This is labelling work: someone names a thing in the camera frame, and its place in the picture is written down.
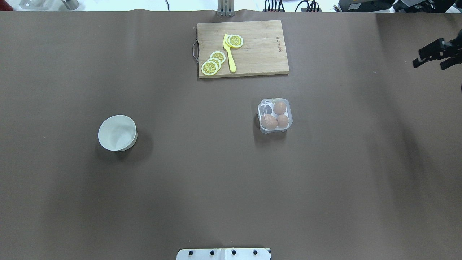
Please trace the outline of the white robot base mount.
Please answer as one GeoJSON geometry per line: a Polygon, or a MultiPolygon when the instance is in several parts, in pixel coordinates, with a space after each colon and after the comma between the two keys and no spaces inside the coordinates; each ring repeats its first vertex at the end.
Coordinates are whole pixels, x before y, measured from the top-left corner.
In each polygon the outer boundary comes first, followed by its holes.
{"type": "Polygon", "coordinates": [[[270,248],[200,248],[182,249],[177,260],[271,260],[270,248]]]}

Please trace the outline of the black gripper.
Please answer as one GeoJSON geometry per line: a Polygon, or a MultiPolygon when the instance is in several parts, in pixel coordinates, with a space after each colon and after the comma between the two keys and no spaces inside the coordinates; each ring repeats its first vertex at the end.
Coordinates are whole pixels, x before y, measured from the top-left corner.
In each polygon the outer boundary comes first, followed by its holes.
{"type": "Polygon", "coordinates": [[[418,51],[419,57],[413,61],[414,68],[425,64],[428,61],[442,60],[440,63],[442,70],[448,69],[451,66],[462,63],[462,30],[459,31],[453,40],[446,41],[439,38],[424,46],[418,51]]]}

